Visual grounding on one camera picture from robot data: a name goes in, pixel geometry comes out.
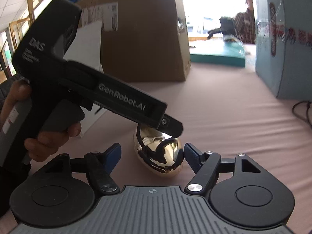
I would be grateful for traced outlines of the person's left hand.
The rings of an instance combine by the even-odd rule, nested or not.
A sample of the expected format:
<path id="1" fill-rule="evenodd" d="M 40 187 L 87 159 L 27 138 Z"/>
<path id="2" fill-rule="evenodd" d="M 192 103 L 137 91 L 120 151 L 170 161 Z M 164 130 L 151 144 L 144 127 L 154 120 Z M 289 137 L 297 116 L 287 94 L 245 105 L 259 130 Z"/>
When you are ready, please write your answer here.
<path id="1" fill-rule="evenodd" d="M 14 105 L 29 98 L 31 88 L 25 80 L 16 80 L 8 84 L 9 90 L 1 92 L 1 126 L 4 125 Z M 36 162 L 43 162 L 55 154 L 71 137 L 76 137 L 82 129 L 81 123 L 75 123 L 64 132 L 41 131 L 38 137 L 28 138 L 24 142 L 29 157 Z"/>

